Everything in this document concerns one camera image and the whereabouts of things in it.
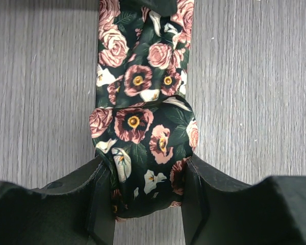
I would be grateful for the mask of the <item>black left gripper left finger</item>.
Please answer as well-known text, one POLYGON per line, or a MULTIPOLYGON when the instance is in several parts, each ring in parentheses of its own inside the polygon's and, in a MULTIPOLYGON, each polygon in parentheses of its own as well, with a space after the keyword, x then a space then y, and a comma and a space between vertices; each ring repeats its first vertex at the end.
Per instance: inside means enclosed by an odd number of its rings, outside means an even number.
POLYGON ((0 181, 0 244, 112 244, 114 230, 100 157, 43 188, 0 181))

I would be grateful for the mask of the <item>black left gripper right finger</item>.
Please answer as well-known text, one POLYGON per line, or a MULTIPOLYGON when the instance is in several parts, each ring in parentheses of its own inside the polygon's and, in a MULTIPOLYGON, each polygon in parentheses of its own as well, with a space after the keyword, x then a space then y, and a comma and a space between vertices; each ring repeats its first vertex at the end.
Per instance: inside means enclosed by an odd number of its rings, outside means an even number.
POLYGON ((306 176, 249 185, 197 156, 186 166, 186 244, 306 244, 306 176))

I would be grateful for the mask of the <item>floral rose necktie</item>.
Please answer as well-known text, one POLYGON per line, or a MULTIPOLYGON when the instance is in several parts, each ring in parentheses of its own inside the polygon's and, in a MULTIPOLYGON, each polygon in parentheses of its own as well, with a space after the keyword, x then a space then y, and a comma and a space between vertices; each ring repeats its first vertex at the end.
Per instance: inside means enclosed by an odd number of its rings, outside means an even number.
POLYGON ((180 206, 198 125, 185 100, 194 1, 100 1, 95 154, 118 221, 180 206))

